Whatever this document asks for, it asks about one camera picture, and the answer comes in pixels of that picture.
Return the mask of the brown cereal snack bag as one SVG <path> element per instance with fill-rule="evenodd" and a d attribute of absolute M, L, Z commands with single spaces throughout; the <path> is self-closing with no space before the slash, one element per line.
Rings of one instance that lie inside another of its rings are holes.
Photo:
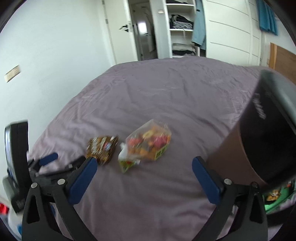
<path fill-rule="evenodd" d="M 95 158 L 99 165 L 109 163 L 118 144 L 118 136 L 100 136 L 89 140 L 86 158 Z"/>

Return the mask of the white room door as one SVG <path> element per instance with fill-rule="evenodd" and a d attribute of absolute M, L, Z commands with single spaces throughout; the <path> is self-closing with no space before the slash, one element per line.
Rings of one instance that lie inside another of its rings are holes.
<path fill-rule="evenodd" d="M 128 1 L 104 0 L 102 4 L 115 63 L 138 61 Z"/>

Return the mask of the purple bed sheet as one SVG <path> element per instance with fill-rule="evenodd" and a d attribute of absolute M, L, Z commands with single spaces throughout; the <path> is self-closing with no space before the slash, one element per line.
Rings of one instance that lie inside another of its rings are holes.
<path fill-rule="evenodd" d="M 185 57 L 113 66 L 29 153 L 23 240 L 269 240 L 265 203 L 295 180 L 295 85 L 261 66 Z"/>

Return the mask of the light blue hanging garment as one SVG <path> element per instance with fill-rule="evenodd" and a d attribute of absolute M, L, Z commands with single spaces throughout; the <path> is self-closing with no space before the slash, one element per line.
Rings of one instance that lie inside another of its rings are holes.
<path fill-rule="evenodd" d="M 201 0 L 196 0 L 196 15 L 193 25 L 192 42 L 201 50 L 206 50 L 206 28 L 204 8 Z"/>

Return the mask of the green tray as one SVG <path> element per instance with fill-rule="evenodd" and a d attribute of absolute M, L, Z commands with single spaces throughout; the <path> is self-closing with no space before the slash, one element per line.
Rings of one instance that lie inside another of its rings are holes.
<path fill-rule="evenodd" d="M 270 192 L 263 194 L 264 199 L 264 208 L 267 214 L 272 213 L 279 206 L 291 199 L 291 197 L 295 194 L 295 179 L 288 181 L 287 184 L 278 187 Z"/>

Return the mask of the phone on gripper mount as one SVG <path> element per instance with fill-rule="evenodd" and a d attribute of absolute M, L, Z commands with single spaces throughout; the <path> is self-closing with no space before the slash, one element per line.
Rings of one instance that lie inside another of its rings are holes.
<path fill-rule="evenodd" d="M 8 174 L 20 186 L 30 179 L 27 161 L 28 122 L 11 123 L 4 129 Z"/>

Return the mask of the black brown trash can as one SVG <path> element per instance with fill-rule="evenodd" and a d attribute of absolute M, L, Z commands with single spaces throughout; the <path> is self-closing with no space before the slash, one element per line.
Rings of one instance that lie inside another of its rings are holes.
<path fill-rule="evenodd" d="M 236 184 L 273 189 L 295 178 L 295 84 L 263 70 L 239 121 L 207 159 Z"/>

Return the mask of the teal curtain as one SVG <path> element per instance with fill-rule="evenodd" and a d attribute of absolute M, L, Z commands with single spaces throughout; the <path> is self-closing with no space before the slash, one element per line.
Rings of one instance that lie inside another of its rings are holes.
<path fill-rule="evenodd" d="M 263 0 L 256 0 L 259 28 L 262 32 L 278 35 L 275 15 L 271 7 Z"/>

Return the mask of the beige wall switch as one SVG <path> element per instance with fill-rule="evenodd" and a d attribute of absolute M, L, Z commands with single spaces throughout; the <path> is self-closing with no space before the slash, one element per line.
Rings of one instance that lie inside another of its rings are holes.
<path fill-rule="evenodd" d="M 8 83 L 8 82 L 11 81 L 14 77 L 16 77 L 20 72 L 21 72 L 21 70 L 20 70 L 20 66 L 17 65 L 17 66 L 15 66 L 13 69 L 11 69 L 9 72 L 7 72 L 7 73 L 4 75 L 4 80 L 6 81 L 6 83 Z"/>

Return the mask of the brown yellow small snack packet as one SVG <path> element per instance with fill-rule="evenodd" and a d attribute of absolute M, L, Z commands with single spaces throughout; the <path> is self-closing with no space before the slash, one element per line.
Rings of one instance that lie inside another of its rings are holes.
<path fill-rule="evenodd" d="M 280 197 L 280 189 L 274 189 L 266 196 L 267 202 L 275 202 Z"/>

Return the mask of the folded dark clothes stack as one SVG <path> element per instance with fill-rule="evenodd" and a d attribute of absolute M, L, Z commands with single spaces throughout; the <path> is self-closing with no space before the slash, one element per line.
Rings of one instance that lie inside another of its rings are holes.
<path fill-rule="evenodd" d="M 172 15 L 170 18 L 171 29 L 192 30 L 194 23 L 181 15 Z"/>

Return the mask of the wooden headboard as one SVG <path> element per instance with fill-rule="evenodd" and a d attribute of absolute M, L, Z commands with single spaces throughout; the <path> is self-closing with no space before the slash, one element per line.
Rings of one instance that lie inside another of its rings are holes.
<path fill-rule="evenodd" d="M 279 72 L 291 82 L 296 81 L 296 55 L 274 43 L 270 43 L 269 68 Z"/>

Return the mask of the white open wardrobe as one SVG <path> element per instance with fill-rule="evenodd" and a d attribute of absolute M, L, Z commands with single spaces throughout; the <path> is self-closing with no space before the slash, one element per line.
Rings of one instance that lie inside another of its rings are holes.
<path fill-rule="evenodd" d="M 256 1 L 203 1 L 207 58 L 236 65 L 259 65 L 261 31 Z M 194 22 L 195 1 L 150 1 L 157 55 L 173 58 L 173 43 L 190 44 L 193 30 L 171 29 L 170 17 Z"/>

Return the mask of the clear bag colourful candies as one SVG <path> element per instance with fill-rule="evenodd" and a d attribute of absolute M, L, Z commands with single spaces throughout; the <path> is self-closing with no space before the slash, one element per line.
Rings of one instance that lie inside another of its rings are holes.
<path fill-rule="evenodd" d="M 167 150 L 171 131 L 166 123 L 149 120 L 120 144 L 118 163 L 123 173 L 142 161 L 156 161 Z"/>

